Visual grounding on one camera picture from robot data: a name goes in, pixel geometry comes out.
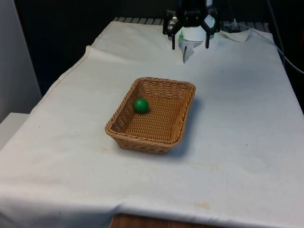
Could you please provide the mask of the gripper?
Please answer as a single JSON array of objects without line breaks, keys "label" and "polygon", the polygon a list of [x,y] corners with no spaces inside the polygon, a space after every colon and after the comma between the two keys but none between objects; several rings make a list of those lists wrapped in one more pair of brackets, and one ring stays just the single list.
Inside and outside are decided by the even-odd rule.
[{"label": "gripper", "polygon": [[[176,18],[173,26],[170,21]],[[209,25],[206,19],[212,19],[213,24]],[[216,8],[206,7],[205,0],[179,0],[177,10],[166,10],[163,19],[162,33],[171,38],[172,50],[175,49],[175,36],[184,27],[200,26],[205,30],[205,48],[209,48],[210,37],[220,31],[219,14]]]}]

